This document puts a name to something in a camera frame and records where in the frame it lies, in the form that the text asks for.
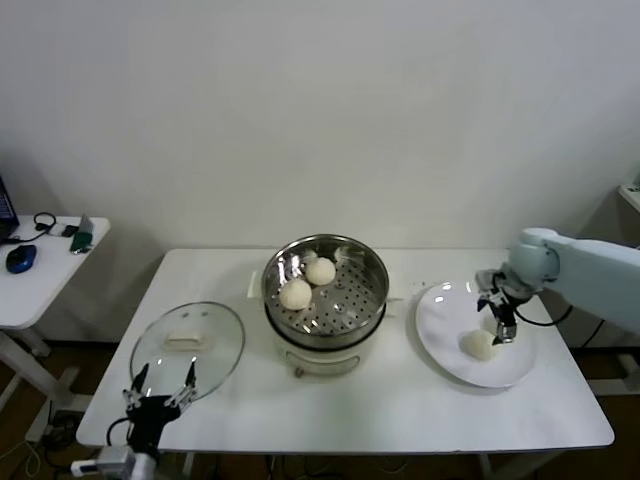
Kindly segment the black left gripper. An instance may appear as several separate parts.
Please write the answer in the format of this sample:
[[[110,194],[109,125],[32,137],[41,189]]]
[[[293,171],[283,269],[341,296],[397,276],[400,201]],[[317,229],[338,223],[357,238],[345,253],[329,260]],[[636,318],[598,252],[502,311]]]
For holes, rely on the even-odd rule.
[[[196,396],[195,363],[196,358],[193,357],[183,386],[171,396],[142,398],[148,363],[134,376],[130,388],[122,392],[126,415],[133,425],[127,444],[135,453],[157,453],[165,426],[177,420],[193,402]]]

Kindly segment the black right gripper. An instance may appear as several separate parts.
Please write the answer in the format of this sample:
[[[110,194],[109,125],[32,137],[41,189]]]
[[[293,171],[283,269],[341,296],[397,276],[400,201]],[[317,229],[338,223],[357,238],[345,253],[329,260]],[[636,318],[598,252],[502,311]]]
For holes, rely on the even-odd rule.
[[[477,311],[489,308],[493,313],[497,325],[493,345],[512,343],[516,338],[516,322],[524,322],[524,316],[519,307],[529,302],[533,297],[533,289],[521,282],[508,279],[494,279],[490,295],[481,295],[477,301]]]

